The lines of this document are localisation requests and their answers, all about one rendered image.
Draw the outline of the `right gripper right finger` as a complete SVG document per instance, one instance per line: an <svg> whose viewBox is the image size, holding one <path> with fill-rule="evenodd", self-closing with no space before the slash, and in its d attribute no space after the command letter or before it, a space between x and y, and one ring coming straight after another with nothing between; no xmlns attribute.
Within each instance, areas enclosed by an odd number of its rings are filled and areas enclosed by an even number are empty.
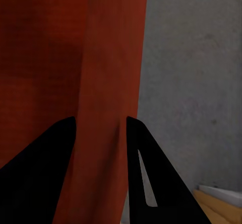
<svg viewBox="0 0 242 224"><path fill-rule="evenodd" d="M130 224L212 224L145 124L127 117ZM158 207L146 204L138 150Z"/></svg>

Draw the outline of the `storage box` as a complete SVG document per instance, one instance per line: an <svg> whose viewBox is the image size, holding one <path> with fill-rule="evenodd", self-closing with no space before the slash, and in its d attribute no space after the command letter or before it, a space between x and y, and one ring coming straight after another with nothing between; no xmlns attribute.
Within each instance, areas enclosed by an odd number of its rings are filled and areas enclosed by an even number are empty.
<svg viewBox="0 0 242 224"><path fill-rule="evenodd" d="M0 169L60 120L76 140L52 224L121 224L147 0L0 0Z"/></svg>

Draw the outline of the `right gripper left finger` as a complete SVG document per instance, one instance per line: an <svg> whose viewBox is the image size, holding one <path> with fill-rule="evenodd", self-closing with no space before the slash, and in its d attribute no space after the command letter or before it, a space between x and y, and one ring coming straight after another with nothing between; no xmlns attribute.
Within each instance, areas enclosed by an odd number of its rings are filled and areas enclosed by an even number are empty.
<svg viewBox="0 0 242 224"><path fill-rule="evenodd" d="M0 169L0 224L52 224L76 130L58 121Z"/></svg>

